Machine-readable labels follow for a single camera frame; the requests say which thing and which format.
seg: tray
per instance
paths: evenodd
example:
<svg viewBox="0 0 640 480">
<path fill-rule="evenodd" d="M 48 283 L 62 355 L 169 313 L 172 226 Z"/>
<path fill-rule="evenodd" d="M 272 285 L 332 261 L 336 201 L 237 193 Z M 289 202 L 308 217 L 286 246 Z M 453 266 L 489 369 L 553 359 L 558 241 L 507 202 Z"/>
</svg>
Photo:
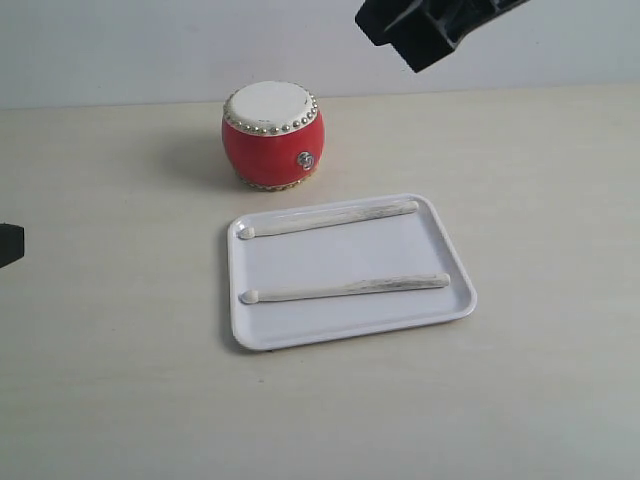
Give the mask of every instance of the tray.
<svg viewBox="0 0 640 480">
<path fill-rule="evenodd" d="M 241 232 L 291 219 L 349 213 L 414 201 L 415 213 L 241 239 Z M 256 213 L 228 230 L 231 324 L 251 350 L 309 343 L 449 322 L 477 303 L 471 281 L 433 205 L 402 194 Z M 445 272 L 450 285 L 434 290 L 374 293 L 247 305 L 251 289 L 318 288 L 363 279 Z"/>
</svg>

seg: white drumhead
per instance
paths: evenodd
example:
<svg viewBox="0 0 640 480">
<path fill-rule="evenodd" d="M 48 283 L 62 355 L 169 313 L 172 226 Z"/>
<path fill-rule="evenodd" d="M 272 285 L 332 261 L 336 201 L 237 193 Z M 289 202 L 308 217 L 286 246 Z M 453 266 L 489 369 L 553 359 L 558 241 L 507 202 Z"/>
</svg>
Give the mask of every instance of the white drumhead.
<svg viewBox="0 0 640 480">
<path fill-rule="evenodd" d="M 250 133 L 290 133 L 309 124 L 316 113 L 314 97 L 288 82 L 254 83 L 238 90 L 226 104 L 229 123 Z"/>
</svg>

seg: red drum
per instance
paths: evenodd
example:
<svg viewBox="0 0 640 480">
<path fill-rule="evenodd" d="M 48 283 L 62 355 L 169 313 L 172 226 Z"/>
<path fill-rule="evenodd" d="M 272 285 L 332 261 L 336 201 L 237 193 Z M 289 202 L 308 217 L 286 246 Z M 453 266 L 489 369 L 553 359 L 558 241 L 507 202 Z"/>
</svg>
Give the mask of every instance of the red drum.
<svg viewBox="0 0 640 480">
<path fill-rule="evenodd" d="M 318 168 L 324 123 L 315 97 L 304 88 L 260 82 L 238 90 L 225 103 L 222 141 L 242 180 L 283 190 Z"/>
</svg>

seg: drumstick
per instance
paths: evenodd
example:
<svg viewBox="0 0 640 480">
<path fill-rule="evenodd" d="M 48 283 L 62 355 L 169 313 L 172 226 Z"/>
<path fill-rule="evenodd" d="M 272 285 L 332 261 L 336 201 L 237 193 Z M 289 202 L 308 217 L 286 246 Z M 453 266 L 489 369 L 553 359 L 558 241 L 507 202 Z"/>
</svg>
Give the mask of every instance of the drumstick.
<svg viewBox="0 0 640 480">
<path fill-rule="evenodd" d="M 246 227 L 238 232 L 238 237 L 242 240 L 250 240 L 255 237 L 267 237 L 271 235 L 281 235 L 283 233 L 302 232 L 314 228 L 332 227 L 334 225 L 344 225 L 346 223 L 364 222 L 378 218 L 393 217 L 396 215 L 406 215 L 418 210 L 418 202 L 413 200 L 379 207 L 366 207 L 346 212 L 329 212 L 317 215 L 300 215 L 292 219 L 281 220 L 273 225 L 260 227 Z"/>
<path fill-rule="evenodd" d="M 432 275 L 412 275 L 391 277 L 377 280 L 362 280 L 337 287 L 284 289 L 280 291 L 247 290 L 240 295 L 240 301 L 246 305 L 259 302 L 287 302 L 311 298 L 342 297 L 346 295 L 362 295 L 366 293 L 401 292 L 407 290 L 424 290 L 427 288 L 443 288 L 449 286 L 451 279 L 446 273 Z"/>
</svg>

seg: table surface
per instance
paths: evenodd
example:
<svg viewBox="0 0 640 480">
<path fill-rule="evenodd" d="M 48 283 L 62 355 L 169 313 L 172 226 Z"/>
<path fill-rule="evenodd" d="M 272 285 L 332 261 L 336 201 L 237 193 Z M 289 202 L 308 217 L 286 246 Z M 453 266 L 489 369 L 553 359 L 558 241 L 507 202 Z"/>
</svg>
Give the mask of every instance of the table surface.
<svg viewBox="0 0 640 480">
<path fill-rule="evenodd" d="M 640 85 L 321 99 L 303 185 L 239 183 L 221 104 L 0 112 L 3 479 L 630 479 Z M 411 192 L 470 317 L 272 353 L 229 326 L 225 229 Z"/>
</svg>

